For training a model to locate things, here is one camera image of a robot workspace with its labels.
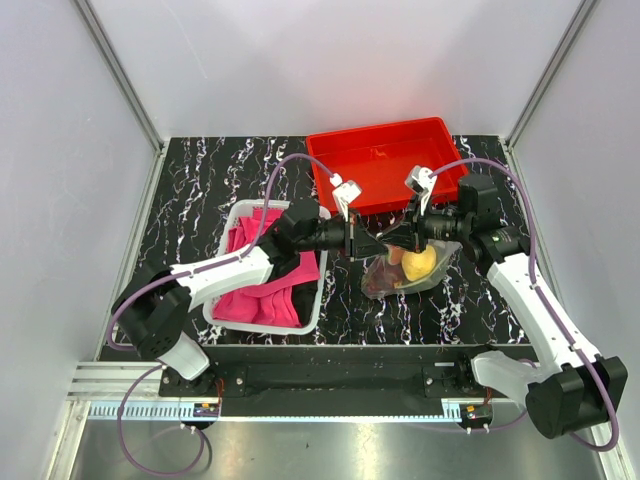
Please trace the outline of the clear zip top bag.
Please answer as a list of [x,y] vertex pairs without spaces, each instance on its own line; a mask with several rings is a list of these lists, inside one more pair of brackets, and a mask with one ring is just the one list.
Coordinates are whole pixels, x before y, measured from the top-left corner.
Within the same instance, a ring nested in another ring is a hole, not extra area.
[[405,280],[403,284],[398,285],[395,292],[387,296],[409,295],[433,289],[444,279],[446,271],[451,263],[452,256],[461,248],[461,245],[457,242],[445,242],[439,240],[430,240],[427,246],[432,246],[437,253],[436,266],[431,274],[415,282],[409,282],[404,275]]

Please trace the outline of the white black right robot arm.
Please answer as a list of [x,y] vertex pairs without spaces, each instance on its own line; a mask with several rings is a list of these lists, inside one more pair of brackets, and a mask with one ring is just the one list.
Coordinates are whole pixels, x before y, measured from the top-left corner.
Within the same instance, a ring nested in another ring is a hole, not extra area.
[[537,269],[533,238],[501,222],[491,177],[461,177],[451,210],[431,206],[437,176],[415,167],[406,184],[414,193],[402,220],[381,237],[408,252],[431,240],[453,241],[507,302],[537,356],[535,367],[487,347],[454,371],[466,396],[487,387],[523,406],[544,437],[554,439],[608,423],[612,449],[619,438],[616,417],[628,371],[618,357],[605,358],[568,317]]

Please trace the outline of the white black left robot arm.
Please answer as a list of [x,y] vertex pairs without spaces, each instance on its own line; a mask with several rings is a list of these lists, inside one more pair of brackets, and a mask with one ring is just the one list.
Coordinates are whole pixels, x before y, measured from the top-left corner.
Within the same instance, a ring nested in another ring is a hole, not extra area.
[[255,244],[193,264],[145,266],[112,306],[114,324],[144,361],[158,361],[181,376],[196,396],[215,386],[208,355],[184,332],[187,314],[208,300],[243,287],[272,283],[293,272],[304,252],[342,252],[351,260],[384,255],[387,247],[349,211],[320,217],[319,204],[296,200],[269,226],[258,229]]

